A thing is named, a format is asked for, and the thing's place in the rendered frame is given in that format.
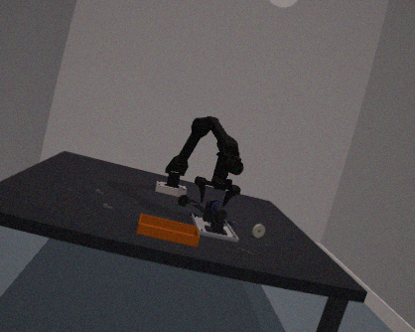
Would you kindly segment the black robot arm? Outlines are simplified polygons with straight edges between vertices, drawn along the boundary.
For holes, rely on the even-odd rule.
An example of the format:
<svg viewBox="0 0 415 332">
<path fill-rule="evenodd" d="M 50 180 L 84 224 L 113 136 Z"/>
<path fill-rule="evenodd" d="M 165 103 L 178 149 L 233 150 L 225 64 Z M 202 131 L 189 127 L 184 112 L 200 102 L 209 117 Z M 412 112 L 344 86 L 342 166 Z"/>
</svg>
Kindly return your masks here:
<svg viewBox="0 0 415 332">
<path fill-rule="evenodd" d="M 243 171 L 243 164 L 239 157 L 238 143 L 230 137 L 221 124 L 218 118 L 207 116 L 201 118 L 195 118 L 192 124 L 192 133 L 184 145 L 179 155 L 175 156 L 165 169 L 165 173 L 168 173 L 168 181 L 165 186 L 179 188 L 180 175 L 184 176 L 189 168 L 188 159 L 197 146 L 200 139 L 206 136 L 209 131 L 212 131 L 213 135 L 217 139 L 217 147 L 219 152 L 215 167 L 221 170 L 225 170 L 231 174 L 239 175 Z M 234 154 L 233 154 L 234 153 Z M 173 172 L 171 172 L 173 171 Z M 179 173 L 175 173 L 179 172 Z M 226 188 L 231 188 L 232 180 L 218 177 L 218 174 L 214 174 L 211 183 L 216 190 L 225 191 Z"/>
</svg>

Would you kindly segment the orange rectangular tray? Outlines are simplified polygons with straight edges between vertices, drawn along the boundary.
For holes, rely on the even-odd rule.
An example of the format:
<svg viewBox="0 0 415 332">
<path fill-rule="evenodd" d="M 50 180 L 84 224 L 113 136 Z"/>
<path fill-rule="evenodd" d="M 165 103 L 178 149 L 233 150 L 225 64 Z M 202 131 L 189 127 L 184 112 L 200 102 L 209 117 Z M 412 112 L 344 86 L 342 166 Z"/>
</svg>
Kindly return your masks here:
<svg viewBox="0 0 415 332">
<path fill-rule="evenodd" d="M 141 214 L 137 234 L 197 247 L 200 235 L 191 225 L 155 218 Z"/>
</svg>

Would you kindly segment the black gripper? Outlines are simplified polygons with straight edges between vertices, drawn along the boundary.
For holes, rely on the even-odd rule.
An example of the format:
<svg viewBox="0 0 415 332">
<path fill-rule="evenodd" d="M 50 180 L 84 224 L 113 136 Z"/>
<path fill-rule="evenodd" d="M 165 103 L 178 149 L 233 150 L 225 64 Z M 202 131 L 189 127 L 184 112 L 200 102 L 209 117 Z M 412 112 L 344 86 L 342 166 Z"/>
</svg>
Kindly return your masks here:
<svg viewBox="0 0 415 332">
<path fill-rule="evenodd" d="M 227 178 L 227 176 L 228 176 L 227 171 L 218 169 L 216 167 L 214 169 L 213 176 L 214 176 L 215 173 L 218 174 L 218 177 L 222 177 L 222 178 L 224 178 L 224 176 L 226 176 L 226 178 Z M 212 181 L 212 179 L 211 179 L 211 181 Z M 196 179 L 195 179 L 195 183 L 196 183 L 196 185 L 198 185 L 198 187 L 200 188 L 200 191 L 201 191 L 201 203 L 204 200 L 204 194 L 205 194 L 205 189 L 206 189 L 205 185 L 213 186 L 211 181 L 207 181 L 206 178 L 199 177 L 199 176 L 197 176 Z M 231 188 L 226 188 L 225 190 L 228 190 L 228 191 L 226 191 L 226 194 L 225 194 L 225 197 L 224 197 L 224 200 L 223 200 L 223 204 L 222 204 L 223 207 L 226 205 L 226 203 L 228 202 L 228 200 L 231 197 L 236 196 L 236 194 L 237 195 L 240 194 L 240 188 L 236 185 L 231 184 Z"/>
</svg>

